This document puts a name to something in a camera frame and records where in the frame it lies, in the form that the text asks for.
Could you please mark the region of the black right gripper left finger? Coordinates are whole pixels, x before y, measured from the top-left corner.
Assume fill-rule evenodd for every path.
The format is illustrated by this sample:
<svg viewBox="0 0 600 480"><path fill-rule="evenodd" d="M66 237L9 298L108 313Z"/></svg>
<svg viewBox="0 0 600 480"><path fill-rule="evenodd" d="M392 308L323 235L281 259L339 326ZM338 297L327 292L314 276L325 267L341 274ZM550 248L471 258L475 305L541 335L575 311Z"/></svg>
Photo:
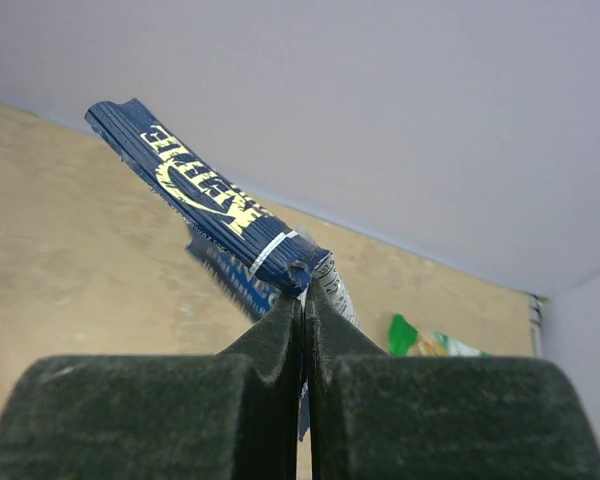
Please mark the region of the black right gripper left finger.
<svg viewBox="0 0 600 480"><path fill-rule="evenodd" d="M0 415L0 479L292 479L300 323L283 297L225 350L56 355Z"/></svg>

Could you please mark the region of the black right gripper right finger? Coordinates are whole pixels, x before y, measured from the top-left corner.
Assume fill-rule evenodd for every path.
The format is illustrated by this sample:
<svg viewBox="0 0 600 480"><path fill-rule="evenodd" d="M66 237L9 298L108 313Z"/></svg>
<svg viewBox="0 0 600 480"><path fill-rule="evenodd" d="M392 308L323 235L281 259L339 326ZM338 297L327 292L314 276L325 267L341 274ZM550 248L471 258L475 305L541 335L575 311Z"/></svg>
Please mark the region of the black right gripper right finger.
<svg viewBox="0 0 600 480"><path fill-rule="evenodd" d="M303 319L317 479L600 479L600 447L555 364L399 357L308 289Z"/></svg>

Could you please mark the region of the green yellow snack bag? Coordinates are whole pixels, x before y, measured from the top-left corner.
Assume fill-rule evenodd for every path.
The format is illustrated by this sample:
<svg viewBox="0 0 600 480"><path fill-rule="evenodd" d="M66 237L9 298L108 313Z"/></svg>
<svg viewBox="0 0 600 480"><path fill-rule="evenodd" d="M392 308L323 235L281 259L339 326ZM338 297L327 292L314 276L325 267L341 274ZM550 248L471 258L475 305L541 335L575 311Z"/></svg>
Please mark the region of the green yellow snack bag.
<svg viewBox="0 0 600 480"><path fill-rule="evenodd" d="M490 357L441 332L417 329L400 314L392 317L388 350L394 356Z"/></svg>

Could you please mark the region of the dark blue kettle chips bag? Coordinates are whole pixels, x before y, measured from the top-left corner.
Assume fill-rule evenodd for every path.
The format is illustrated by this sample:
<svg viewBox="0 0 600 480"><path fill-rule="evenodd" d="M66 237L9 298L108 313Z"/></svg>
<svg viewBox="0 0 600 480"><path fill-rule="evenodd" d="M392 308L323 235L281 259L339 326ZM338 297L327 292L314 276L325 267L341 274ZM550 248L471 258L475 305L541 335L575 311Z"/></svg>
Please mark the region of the dark blue kettle chips bag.
<svg viewBox="0 0 600 480"><path fill-rule="evenodd" d="M252 322L264 317L282 293L304 299L316 281L339 315L359 323L333 253L202 160L139 100L97 102L85 119L183 218L189 254Z"/></svg>

